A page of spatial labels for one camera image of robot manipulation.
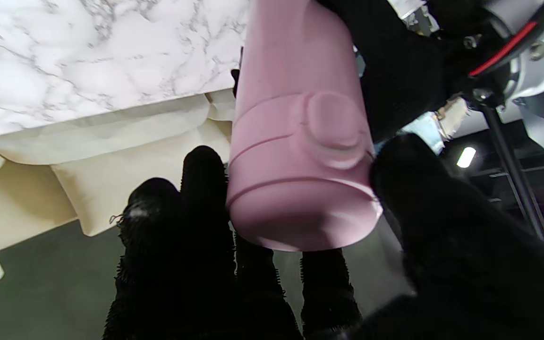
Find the metal pole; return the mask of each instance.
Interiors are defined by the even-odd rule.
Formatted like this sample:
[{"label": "metal pole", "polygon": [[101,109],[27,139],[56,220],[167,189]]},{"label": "metal pole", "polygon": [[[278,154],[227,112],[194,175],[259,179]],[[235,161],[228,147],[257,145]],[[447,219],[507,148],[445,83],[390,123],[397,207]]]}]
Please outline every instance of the metal pole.
[{"label": "metal pole", "polygon": [[538,203],[535,199],[535,194],[530,187],[524,173],[522,171],[522,165],[516,158],[512,147],[505,138],[503,133],[503,123],[499,118],[499,113],[495,107],[481,105],[481,110],[490,128],[490,136],[493,140],[494,146],[497,149],[499,158],[503,163],[503,167],[509,174],[509,183],[513,190],[516,200],[520,206],[520,210],[524,214],[524,217],[532,226],[536,236],[544,241],[544,218],[538,207]]}]

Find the white marble countertop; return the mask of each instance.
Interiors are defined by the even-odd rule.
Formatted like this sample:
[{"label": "white marble countertop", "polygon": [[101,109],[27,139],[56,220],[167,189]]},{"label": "white marble countertop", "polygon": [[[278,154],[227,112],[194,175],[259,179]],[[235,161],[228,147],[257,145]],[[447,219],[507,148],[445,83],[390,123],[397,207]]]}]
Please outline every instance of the white marble countertop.
[{"label": "white marble countertop", "polygon": [[248,6],[0,0],[0,135],[232,87]]}]

